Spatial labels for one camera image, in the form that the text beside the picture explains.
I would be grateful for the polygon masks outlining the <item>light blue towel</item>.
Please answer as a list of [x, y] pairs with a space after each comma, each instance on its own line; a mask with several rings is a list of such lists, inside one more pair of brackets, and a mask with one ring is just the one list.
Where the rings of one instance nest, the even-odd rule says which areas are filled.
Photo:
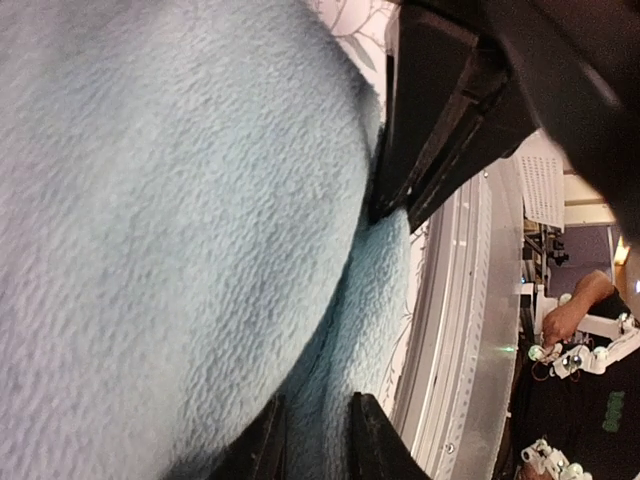
[[1, 475], [206, 479], [275, 394], [346, 479], [407, 217], [367, 221], [378, 1], [1, 5]]

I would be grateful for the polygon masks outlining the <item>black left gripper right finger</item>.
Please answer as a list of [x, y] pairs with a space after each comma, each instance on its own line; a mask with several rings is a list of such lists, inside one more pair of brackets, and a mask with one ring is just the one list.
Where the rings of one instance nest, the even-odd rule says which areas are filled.
[[357, 480], [429, 480], [372, 394], [350, 401], [349, 475]]

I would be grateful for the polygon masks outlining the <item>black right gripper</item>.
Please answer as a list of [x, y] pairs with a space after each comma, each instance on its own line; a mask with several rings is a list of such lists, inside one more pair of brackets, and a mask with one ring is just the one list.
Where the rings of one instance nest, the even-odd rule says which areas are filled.
[[635, 1], [403, 1], [387, 28], [386, 125], [369, 217], [416, 231], [542, 130], [639, 236]]

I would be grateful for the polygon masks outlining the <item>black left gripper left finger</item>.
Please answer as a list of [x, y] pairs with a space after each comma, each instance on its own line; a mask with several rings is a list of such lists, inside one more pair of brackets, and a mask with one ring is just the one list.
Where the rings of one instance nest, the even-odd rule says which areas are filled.
[[225, 450], [209, 479], [286, 478], [287, 416], [282, 395], [272, 397], [260, 414]]

